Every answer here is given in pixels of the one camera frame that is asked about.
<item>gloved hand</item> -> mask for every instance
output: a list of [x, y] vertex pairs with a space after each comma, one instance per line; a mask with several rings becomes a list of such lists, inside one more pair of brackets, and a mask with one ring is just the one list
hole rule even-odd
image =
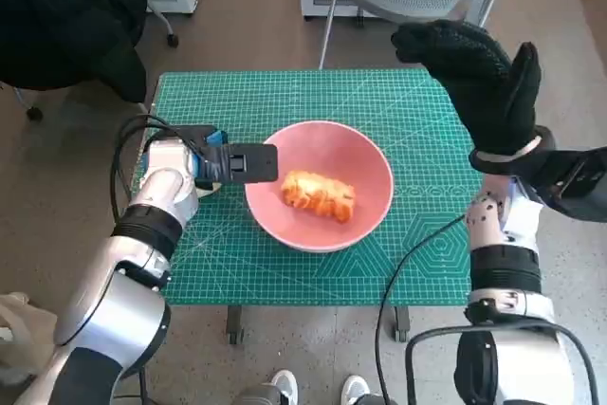
[[511, 63], [484, 29], [448, 20], [403, 24], [392, 43], [401, 62], [423, 64], [445, 87], [477, 151], [512, 156], [536, 136], [542, 71], [533, 44]]

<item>black cable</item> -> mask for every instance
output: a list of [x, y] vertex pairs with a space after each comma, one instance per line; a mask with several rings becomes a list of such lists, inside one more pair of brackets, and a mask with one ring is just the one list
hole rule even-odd
[[[137, 123], [134, 126], [130, 126], [136, 120], [144, 120], [144, 122]], [[158, 123], [151, 123], [149, 120], [155, 120]], [[112, 215], [114, 217], [114, 221], [117, 222], [120, 218], [120, 211], [118, 208], [118, 200], [116, 195], [116, 178], [120, 179], [120, 183], [122, 188], [124, 189], [126, 196], [128, 199], [131, 197], [131, 191], [126, 183], [126, 179], [124, 177], [124, 172], [121, 169], [120, 165], [120, 156], [122, 153], [122, 149], [124, 145], [135, 133], [146, 130], [148, 128], [155, 128], [157, 130], [163, 130], [166, 132], [173, 133], [177, 138], [181, 139], [181, 141], [188, 146], [195, 154], [198, 156], [201, 155], [198, 147], [193, 141], [189, 138], [185, 138], [178, 130], [176, 130], [173, 126], [171, 126], [166, 120], [159, 118], [158, 116], [154, 116], [151, 114], [138, 114], [129, 118], [125, 121], [122, 126], [119, 128], [119, 133], [117, 135], [116, 146], [114, 149], [114, 156], [112, 158], [112, 165], [110, 167], [110, 204], [112, 206]]]
[[448, 334], [463, 334], [469, 332], [490, 332], [490, 331], [511, 331], [517, 329], [551, 329], [567, 336], [567, 338], [576, 345], [579, 355], [584, 361], [586, 375], [588, 376], [588, 385], [590, 387], [590, 397], [592, 405], [598, 404], [598, 386], [597, 376], [592, 366], [592, 361], [584, 345], [576, 337], [576, 335], [564, 326], [546, 322], [542, 320], [520, 320], [517, 322], [498, 322], [498, 323], [483, 323], [475, 326], [450, 326], [430, 329], [414, 336], [405, 348], [405, 371], [407, 374], [407, 403], [408, 405], [417, 405], [415, 397], [415, 378], [414, 378], [414, 363], [413, 351], [414, 347], [426, 339], [433, 337], [445, 336]]
[[145, 377], [145, 366], [142, 366], [139, 370], [139, 395], [141, 397], [141, 405], [148, 405], [148, 385]]
[[432, 234], [426, 236], [424, 239], [419, 241], [411, 250], [409, 250], [407, 252], [407, 254], [405, 256], [403, 256], [402, 260], [400, 260], [400, 263], [398, 263], [398, 267], [396, 268], [396, 271], [395, 271], [394, 275], [392, 276], [392, 279], [390, 279], [390, 283], [388, 284], [388, 287], [386, 288], [386, 292], [383, 295], [383, 298], [381, 300], [381, 306], [379, 307], [379, 315], [377, 316], [375, 348], [376, 348], [377, 376], [379, 377], [379, 386], [381, 387], [381, 394], [383, 395], [383, 400], [386, 405], [391, 405], [391, 403], [390, 403], [390, 396], [388, 395], [388, 388], [386, 387], [386, 380], [383, 377], [383, 369], [381, 368], [381, 354], [379, 353], [379, 335], [381, 334], [381, 322], [383, 320], [383, 311], [386, 307], [386, 303], [388, 302], [388, 299], [390, 298], [390, 295], [392, 294], [392, 290], [395, 286], [396, 279], [400, 275], [400, 271], [402, 270], [402, 268], [404, 268], [405, 264], [407, 264], [407, 261], [411, 258], [411, 255], [417, 249], [419, 249], [420, 247], [423, 247], [425, 244], [430, 242], [434, 237], [445, 232], [446, 230], [451, 228], [453, 225], [459, 223], [463, 219], [464, 219], [464, 215], [461, 215], [461, 216], [457, 217], [456, 219], [451, 220], [447, 225], [439, 228]]
[[[138, 396], [136, 394], [127, 394], [127, 395], [124, 395], [124, 396], [114, 396], [114, 397], [112, 397], [112, 400], [121, 399], [121, 398], [141, 398], [141, 396]], [[156, 402], [152, 398], [148, 397], [148, 403], [146, 405], [148, 405], [150, 403], [152, 405], [160, 405], [158, 402]]]

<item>white shoe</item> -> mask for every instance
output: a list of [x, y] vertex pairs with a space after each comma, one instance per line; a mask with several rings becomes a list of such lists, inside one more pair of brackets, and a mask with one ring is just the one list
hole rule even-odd
[[369, 389], [369, 385], [364, 378], [359, 377], [358, 375], [352, 375], [345, 380], [345, 383], [343, 383], [343, 388], [341, 388], [340, 404], [353, 405], [362, 396], [367, 394], [371, 394], [371, 390]]
[[270, 382], [288, 398], [288, 405], [297, 405], [297, 380], [290, 370], [281, 370]]

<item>table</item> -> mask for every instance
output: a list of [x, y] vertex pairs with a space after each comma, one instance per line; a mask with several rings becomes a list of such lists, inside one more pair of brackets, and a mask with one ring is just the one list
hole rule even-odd
[[[240, 186], [201, 200], [164, 293], [170, 304], [228, 305], [232, 341], [234, 331], [242, 334], [242, 305], [379, 304], [404, 253], [463, 213], [480, 185], [468, 163], [468, 133], [424, 69], [167, 73], [153, 110], [172, 124], [214, 124], [231, 142], [261, 142], [303, 120], [334, 120], [371, 138], [393, 168], [385, 221], [331, 254], [275, 241], [251, 217]], [[391, 304], [464, 304], [468, 292], [467, 234], [459, 225], [413, 256]]]

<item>bread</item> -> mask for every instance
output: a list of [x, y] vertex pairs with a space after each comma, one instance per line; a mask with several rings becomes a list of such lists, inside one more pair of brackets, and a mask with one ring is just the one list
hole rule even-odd
[[306, 171], [291, 171], [283, 182], [283, 199], [288, 206], [310, 209], [317, 215], [335, 217], [345, 223], [354, 214], [354, 187], [337, 179]]

